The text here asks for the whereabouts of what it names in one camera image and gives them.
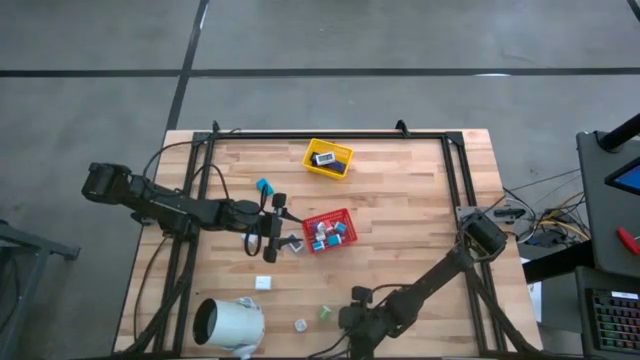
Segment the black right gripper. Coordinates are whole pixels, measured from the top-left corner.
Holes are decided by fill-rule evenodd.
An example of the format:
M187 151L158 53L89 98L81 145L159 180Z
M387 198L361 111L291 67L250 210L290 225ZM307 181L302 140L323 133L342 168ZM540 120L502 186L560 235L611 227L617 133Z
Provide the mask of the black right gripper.
M372 290L354 286L351 303L339 310L338 326L348 338L351 360L373 360L375 348L386 335L384 322L368 307Z

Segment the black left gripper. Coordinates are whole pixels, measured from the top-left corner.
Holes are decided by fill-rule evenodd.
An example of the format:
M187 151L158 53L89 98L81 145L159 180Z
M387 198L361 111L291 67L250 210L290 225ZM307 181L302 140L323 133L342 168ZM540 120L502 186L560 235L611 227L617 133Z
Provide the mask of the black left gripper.
M273 211L264 216L266 236L268 237L267 245L263 248L263 259L267 263L275 263L278 253L284 245L292 245L294 248L302 246L302 240L296 237L281 237L283 219L302 223L302 220L292 215L286 208L286 195L284 193L274 193L272 197Z

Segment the red plastic basket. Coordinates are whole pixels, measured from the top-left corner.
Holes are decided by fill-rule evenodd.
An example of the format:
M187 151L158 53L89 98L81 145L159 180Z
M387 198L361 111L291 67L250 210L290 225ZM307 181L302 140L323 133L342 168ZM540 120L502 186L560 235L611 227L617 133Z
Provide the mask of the red plastic basket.
M325 225L327 226L328 224L331 224L334 228L334 225L337 222L341 222L343 224L345 224L347 226L347 230L344 234L340 234L338 232L335 231L334 229L334 234L340 234L342 237L342 243L339 246L329 246L328 245L328 241L327 238L330 235L327 235L324 231L324 233L326 234L326 240L322 241L324 243L325 248L322 251L318 251L315 252L313 250L313 246L312 244L314 242L316 242L317 240L315 239L315 234L318 233L318 231L316 230L316 225L319 222L324 222ZM303 234L304 234L304 240L306 242L306 245L309 249L309 252L311 254L317 255L317 254L321 254L324 252L327 252L329 250L332 249L337 249L340 247L345 247L347 245L352 245L354 244L358 237L357 237L357 233L356 233L356 229L354 227L354 224L352 222L351 216L349 211L346 208L342 208L342 209L338 209L338 210L333 210L324 214L320 214L320 215L315 215L312 216L310 218L304 219L302 221L302 230L303 230Z

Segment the yellow plastic basket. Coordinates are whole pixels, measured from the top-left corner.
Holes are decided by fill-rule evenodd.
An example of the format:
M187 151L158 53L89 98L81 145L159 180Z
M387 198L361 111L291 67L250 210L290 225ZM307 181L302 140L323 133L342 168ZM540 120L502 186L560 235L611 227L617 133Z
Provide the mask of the yellow plastic basket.
M327 165L314 167L311 165L311 156L313 153L326 153L333 152L336 157L336 161L345 163L347 170L344 175L338 174L330 170ZM354 150L350 147L343 146L337 143L325 141L319 138L312 138L307 146L305 154L303 156L301 164L312 173L323 175L333 179L344 179L348 173L351 160L354 155Z

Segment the white cylindrical device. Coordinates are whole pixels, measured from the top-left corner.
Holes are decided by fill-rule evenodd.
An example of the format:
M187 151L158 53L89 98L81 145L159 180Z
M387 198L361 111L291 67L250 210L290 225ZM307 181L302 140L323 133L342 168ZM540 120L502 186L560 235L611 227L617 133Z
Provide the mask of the white cylindrical device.
M265 334L264 314L250 297L231 302L207 298L196 311L192 332L197 345L217 346L249 360Z

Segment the white paper sheet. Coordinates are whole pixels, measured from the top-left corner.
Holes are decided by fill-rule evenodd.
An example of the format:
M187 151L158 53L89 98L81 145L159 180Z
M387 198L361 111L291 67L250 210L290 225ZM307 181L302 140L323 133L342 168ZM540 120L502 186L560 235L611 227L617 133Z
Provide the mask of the white paper sheet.
M542 283L535 282L527 285L528 293L537 323L542 322Z

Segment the black crossbar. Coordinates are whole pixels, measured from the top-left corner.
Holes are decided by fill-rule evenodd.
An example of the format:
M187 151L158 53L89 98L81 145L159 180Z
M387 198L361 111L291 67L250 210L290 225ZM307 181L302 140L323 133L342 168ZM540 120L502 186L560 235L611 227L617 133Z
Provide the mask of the black crossbar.
M577 267L593 268L594 255L590 241L530 260L523 265L527 284L574 272Z

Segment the dark grey cart shelf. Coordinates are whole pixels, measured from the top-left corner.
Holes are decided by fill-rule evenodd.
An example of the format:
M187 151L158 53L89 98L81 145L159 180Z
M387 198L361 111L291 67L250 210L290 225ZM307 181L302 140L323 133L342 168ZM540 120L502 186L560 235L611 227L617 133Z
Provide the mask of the dark grey cart shelf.
M603 289L630 293L640 293L640 279L601 272L595 269L578 267L575 271L580 317L582 321L582 348L586 358L594 360L640 360L640 356L598 350L593 342L588 289Z

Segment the backlit keyboard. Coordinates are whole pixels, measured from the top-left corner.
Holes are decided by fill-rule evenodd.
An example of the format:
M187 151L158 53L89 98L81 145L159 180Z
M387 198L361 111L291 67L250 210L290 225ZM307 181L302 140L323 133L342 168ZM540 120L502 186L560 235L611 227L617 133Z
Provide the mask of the backlit keyboard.
M640 356L640 293L588 289L587 300L595 347Z

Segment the grey metal rack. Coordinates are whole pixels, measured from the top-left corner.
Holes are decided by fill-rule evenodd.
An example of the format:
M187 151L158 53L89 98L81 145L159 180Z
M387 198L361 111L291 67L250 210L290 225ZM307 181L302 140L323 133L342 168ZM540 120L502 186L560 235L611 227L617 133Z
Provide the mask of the grey metal rack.
M17 251L23 251L35 257L25 279L21 279L15 267L16 300L12 310L0 325L0 360L12 360L24 328L27 312L34 300L49 256L57 254L66 261L74 261L79 255L80 247L67 246L18 230L6 221L0 220L0 248L2 248L0 260L13 262L14 265L17 264L15 260Z

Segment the dark grey side cart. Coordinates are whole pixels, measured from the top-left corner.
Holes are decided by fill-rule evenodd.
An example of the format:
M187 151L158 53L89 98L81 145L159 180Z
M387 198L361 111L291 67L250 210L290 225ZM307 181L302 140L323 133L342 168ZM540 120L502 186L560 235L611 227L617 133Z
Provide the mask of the dark grey side cart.
M583 189L596 266L609 273L640 277L640 255L619 240L618 228L640 235L640 195L611 187L605 178L640 157L640 140L627 142L618 153L600 148L593 133L576 135Z

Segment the blue screen tablet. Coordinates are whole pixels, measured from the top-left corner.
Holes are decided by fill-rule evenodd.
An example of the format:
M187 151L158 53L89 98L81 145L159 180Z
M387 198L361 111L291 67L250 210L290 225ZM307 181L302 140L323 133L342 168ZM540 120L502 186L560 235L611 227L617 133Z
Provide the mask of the blue screen tablet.
M640 196L640 156L609 174L605 184Z

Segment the black pole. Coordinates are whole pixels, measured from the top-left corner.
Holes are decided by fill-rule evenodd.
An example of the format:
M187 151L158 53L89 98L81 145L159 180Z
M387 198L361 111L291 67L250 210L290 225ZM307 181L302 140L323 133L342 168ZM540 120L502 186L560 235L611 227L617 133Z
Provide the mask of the black pole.
M596 141L604 151L616 153L633 137L640 134L640 113L636 114L612 131L597 132Z

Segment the grey metal base plate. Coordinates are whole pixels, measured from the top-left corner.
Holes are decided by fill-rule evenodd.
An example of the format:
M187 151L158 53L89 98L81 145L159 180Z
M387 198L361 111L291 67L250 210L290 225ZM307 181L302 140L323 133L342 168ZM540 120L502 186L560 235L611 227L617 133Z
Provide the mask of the grey metal base plate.
M457 220L462 220L476 212L479 213L484 213L491 221L493 222L502 222L502 223L506 223L508 220L511 219L511 217L509 215L499 215L498 212L499 211L508 211L511 210L510 206L501 206L501 207L494 207L491 210L489 210L486 207L477 207L477 206L457 206L455 208L455 215L456 215L456 219Z

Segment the red handled tool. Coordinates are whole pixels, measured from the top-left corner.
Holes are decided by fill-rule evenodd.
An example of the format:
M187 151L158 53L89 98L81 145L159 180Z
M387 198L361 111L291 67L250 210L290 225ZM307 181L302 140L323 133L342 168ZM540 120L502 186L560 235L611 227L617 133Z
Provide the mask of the red handled tool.
M635 237L623 227L616 229L616 236L632 255L640 256L640 237Z

